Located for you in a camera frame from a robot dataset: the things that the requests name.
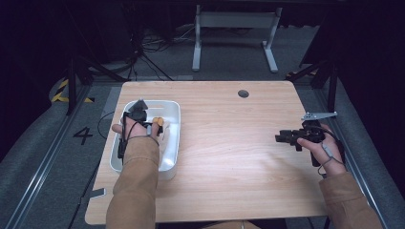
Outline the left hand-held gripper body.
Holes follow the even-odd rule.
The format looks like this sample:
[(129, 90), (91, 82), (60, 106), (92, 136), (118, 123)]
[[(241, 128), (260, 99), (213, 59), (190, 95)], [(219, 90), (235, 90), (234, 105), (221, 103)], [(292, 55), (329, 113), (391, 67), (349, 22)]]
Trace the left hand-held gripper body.
[(148, 106), (143, 99), (139, 99), (127, 112), (123, 113), (123, 126), (126, 126), (126, 120), (131, 118), (143, 127), (147, 126), (146, 118)]

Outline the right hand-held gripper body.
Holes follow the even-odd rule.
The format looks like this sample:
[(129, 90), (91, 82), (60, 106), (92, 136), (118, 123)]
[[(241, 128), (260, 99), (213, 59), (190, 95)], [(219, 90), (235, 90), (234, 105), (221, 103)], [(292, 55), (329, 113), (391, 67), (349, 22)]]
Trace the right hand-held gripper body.
[(304, 139), (307, 139), (313, 143), (322, 142), (325, 139), (325, 133), (329, 133), (330, 131), (326, 130), (321, 126), (319, 122), (320, 119), (335, 117), (337, 116), (337, 112), (333, 113), (309, 113), (306, 112), (302, 117), (303, 129), (305, 134), (303, 135)]

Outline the white plastic bin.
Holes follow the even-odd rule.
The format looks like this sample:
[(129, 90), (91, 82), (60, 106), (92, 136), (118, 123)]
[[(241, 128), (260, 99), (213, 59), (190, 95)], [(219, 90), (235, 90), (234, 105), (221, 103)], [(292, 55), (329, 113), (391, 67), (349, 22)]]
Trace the white plastic bin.
[[(137, 100), (131, 101), (124, 106), (123, 113), (127, 112)], [(170, 136), (168, 140), (171, 145), (171, 159), (166, 160), (165, 164), (159, 166), (159, 180), (170, 180), (177, 172), (178, 150), (180, 145), (181, 133), (181, 108), (180, 105), (171, 100), (144, 100), (148, 106), (147, 125), (152, 123), (154, 117), (163, 117), (171, 123)]]

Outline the person's left hand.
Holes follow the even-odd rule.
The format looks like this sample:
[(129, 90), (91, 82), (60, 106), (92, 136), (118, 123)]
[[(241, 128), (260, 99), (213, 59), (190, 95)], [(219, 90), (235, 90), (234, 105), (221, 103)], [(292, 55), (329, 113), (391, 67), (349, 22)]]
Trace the person's left hand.
[(160, 126), (157, 123), (153, 123), (151, 126), (145, 128), (134, 121), (128, 121), (125, 127), (122, 127), (120, 124), (114, 124), (112, 126), (112, 130), (120, 134), (125, 140), (139, 136), (150, 136), (152, 138), (157, 138), (159, 129)]

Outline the person's right hand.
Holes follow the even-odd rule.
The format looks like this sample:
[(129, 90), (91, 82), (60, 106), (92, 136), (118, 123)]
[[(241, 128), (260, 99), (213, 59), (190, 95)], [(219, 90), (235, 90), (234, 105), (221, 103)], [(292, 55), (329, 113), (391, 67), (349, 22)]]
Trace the person's right hand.
[(335, 139), (329, 133), (325, 133), (325, 139), (321, 143), (313, 143), (303, 138), (298, 138), (297, 142), (312, 152), (316, 160), (322, 165), (327, 177), (334, 177), (347, 172)]

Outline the black tripod stand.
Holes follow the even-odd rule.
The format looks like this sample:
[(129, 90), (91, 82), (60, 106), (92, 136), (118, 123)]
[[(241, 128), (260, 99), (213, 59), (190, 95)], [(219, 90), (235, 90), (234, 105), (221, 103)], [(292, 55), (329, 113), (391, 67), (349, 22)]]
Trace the black tripod stand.
[(327, 109), (329, 112), (335, 111), (335, 96), (337, 89), (337, 66), (334, 62), (323, 60), (319, 63), (312, 64), (298, 73), (288, 73), (286, 75), (286, 80), (294, 82), (305, 75), (310, 75), (315, 72), (310, 85), (313, 89), (322, 89), (326, 82), (329, 82), (328, 99), (327, 99)]
[(128, 82), (128, 79), (113, 73), (112, 71), (103, 67), (101, 64), (96, 63), (94, 60), (81, 55), (72, 57), (68, 66), (69, 107), (67, 115), (70, 115), (77, 105), (76, 80), (79, 79), (81, 84), (85, 86), (90, 86), (94, 81), (91, 71), (89, 70), (90, 67), (98, 70), (104, 75), (107, 75), (116, 82)]

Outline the white metal desk frame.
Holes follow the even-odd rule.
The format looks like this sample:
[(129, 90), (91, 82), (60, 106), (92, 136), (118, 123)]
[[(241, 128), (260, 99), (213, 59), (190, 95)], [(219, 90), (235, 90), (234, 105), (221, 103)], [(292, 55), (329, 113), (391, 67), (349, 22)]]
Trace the white metal desk frame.
[(282, 8), (277, 8), (273, 12), (202, 11), (202, 7), (198, 5), (195, 16), (195, 46), (192, 71), (198, 72), (200, 70), (202, 53), (201, 28), (243, 28), (268, 29), (268, 39), (262, 42), (262, 48), (270, 71), (277, 73), (278, 67), (271, 48), (282, 11)]

